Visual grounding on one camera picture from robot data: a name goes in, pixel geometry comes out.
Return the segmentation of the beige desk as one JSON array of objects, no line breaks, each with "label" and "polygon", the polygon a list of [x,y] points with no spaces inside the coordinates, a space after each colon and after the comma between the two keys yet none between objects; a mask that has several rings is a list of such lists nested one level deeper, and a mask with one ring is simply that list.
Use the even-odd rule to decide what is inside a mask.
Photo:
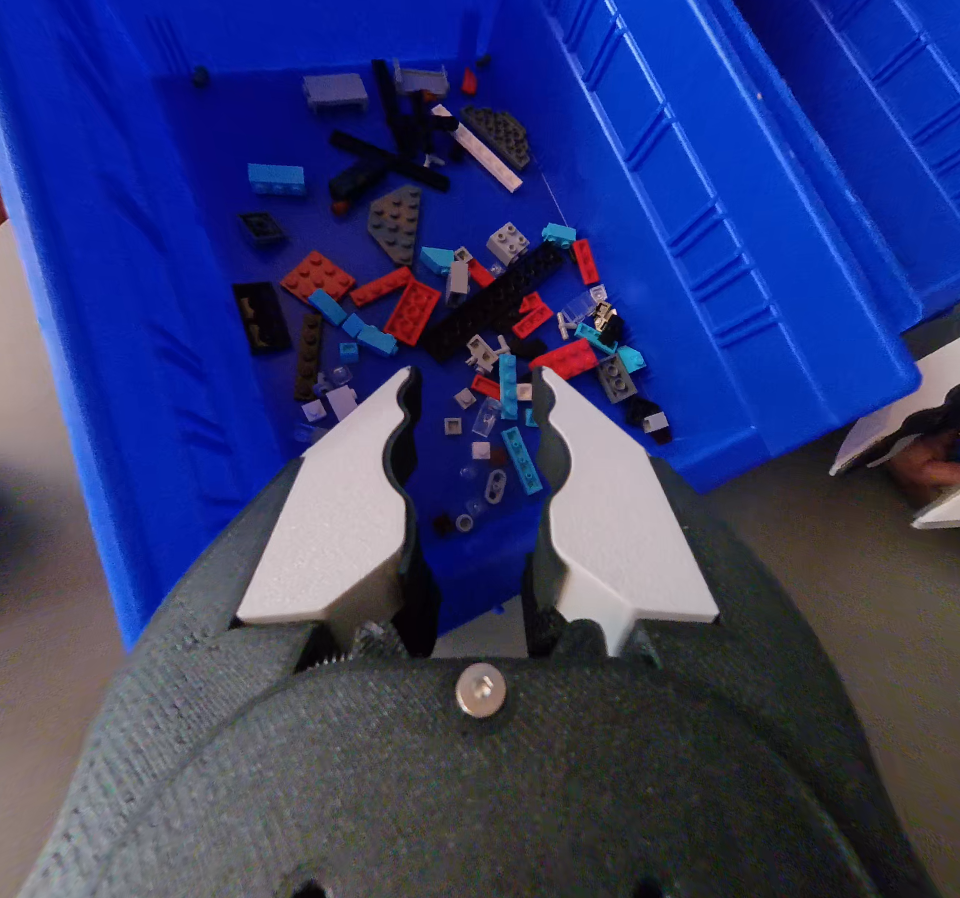
[{"label": "beige desk", "polygon": [[[14,232],[2,226],[2,896],[62,807],[125,650]],[[833,437],[706,496],[806,616],[894,807],[958,896],[958,532],[916,530],[883,472],[831,478]]]}]

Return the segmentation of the pile of mixed toy bricks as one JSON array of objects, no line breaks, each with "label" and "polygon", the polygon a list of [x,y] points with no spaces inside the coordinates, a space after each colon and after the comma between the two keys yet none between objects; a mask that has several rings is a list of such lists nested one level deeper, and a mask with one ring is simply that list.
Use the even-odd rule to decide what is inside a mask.
[{"label": "pile of mixed toy bricks", "polygon": [[[387,165],[385,125],[334,109],[310,119],[292,72],[211,76],[196,66],[164,94],[201,206],[222,280],[198,291],[199,322],[241,345],[254,411],[272,423],[273,451],[242,455],[252,472],[205,527],[221,532],[294,451],[318,439],[395,366],[423,374],[426,429],[414,500],[448,557],[525,551],[546,493],[533,458],[531,367],[601,378],[624,364],[639,376],[613,311],[572,271],[587,266],[587,241],[557,236],[520,244],[512,265],[484,265],[461,244],[479,202],[477,181],[438,191],[413,169]],[[454,552],[453,542],[463,550]]]}]

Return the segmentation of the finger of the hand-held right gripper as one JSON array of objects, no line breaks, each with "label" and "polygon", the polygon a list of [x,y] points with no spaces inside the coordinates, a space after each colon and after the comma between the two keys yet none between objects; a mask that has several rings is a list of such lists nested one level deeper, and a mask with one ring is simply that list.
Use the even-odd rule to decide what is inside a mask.
[{"label": "finger of the hand-held right gripper", "polygon": [[947,489],[918,510],[911,521],[911,527],[920,531],[957,529],[959,528],[959,503],[959,486]]},{"label": "finger of the hand-held right gripper", "polygon": [[958,429],[959,348],[930,352],[917,367],[916,390],[853,424],[830,467],[831,476],[878,467],[922,437]]}]

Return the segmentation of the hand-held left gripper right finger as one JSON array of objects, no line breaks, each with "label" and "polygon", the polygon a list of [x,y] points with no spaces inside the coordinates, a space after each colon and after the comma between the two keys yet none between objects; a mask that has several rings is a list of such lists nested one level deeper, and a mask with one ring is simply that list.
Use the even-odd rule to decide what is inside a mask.
[{"label": "hand-held left gripper right finger", "polygon": [[534,367],[545,498],[524,574],[531,657],[587,623],[625,656],[639,623],[709,628],[720,608],[642,445],[548,366]]}]

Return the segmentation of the large blue plastic bin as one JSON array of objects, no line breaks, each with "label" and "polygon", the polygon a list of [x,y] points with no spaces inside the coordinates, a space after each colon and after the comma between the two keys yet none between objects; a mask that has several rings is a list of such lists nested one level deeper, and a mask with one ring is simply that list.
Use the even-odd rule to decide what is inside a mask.
[{"label": "large blue plastic bin", "polygon": [[2,188],[117,623],[170,590],[306,445],[318,253],[361,287],[370,203],[425,247],[587,240],[644,359],[655,443],[700,491],[918,384],[885,246],[743,22],[714,0],[2,0]]}]

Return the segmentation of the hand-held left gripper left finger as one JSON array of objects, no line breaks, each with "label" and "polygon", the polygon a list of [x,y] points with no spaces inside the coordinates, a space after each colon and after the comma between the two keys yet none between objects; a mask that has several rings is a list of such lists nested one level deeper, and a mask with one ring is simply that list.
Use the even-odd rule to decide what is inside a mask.
[{"label": "hand-held left gripper left finger", "polygon": [[366,623],[389,623],[411,656],[431,656],[442,596],[406,489],[422,393],[420,370],[400,368],[302,454],[241,623],[319,622],[345,647]]}]

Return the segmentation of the person's right hand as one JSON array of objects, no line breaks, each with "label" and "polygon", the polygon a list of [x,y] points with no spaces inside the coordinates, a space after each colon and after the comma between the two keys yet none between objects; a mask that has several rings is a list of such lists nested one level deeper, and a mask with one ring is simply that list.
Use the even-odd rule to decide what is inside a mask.
[{"label": "person's right hand", "polygon": [[913,508],[959,487],[958,430],[920,436],[886,462],[889,477]]}]

